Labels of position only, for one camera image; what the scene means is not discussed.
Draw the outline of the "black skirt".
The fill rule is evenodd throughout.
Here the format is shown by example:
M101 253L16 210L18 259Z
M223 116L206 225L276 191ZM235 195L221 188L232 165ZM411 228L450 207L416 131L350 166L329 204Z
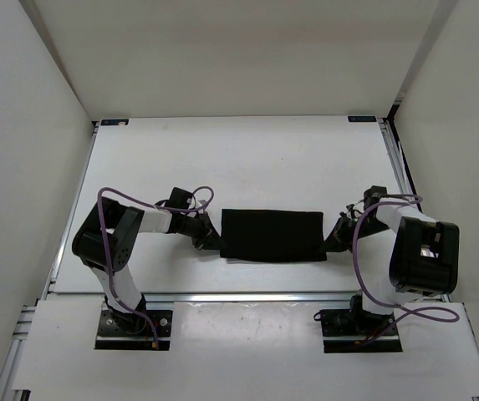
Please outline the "black skirt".
M220 256L242 261L325 261L320 211L222 210Z

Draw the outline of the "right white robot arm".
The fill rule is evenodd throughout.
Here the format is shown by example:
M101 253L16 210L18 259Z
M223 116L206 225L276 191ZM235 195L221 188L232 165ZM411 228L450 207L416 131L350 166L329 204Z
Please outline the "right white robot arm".
M365 334L373 328L377 315L390 315L406 303L421 297L451 294L458 281L460 229L421 213L417 195L365 195L364 209L354 205L340 214L324 241L323 250L350 251L359 284L360 305L347 313L349 328ZM357 246L361 239L384 231L395 233L389 265L373 284L364 280L359 269Z

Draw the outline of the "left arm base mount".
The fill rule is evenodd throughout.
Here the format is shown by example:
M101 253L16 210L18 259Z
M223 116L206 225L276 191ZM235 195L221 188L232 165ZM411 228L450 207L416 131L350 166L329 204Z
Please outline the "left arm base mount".
M168 351L171 345L173 311L165 309L146 310L157 334L146 319L121 319L118 313L112 313L105 304L101 306L98 327L94 341L96 350L130 351Z

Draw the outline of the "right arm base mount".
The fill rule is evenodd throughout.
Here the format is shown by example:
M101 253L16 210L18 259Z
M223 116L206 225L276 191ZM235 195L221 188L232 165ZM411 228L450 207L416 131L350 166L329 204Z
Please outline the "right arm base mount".
M313 315L323 335L324 353L401 353L395 315L362 308L362 296L351 297L346 309L321 309Z

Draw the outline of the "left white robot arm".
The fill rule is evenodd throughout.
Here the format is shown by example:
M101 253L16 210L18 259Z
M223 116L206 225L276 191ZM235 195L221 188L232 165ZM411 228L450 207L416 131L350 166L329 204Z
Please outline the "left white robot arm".
M178 234L191 238L198 250L219 251L223 240L191 193L162 200L148 210L101 198L79 228L72 252L97 276L106 305L119 313L118 324L128 334L144 330L147 315L143 295L128 267L141 233Z

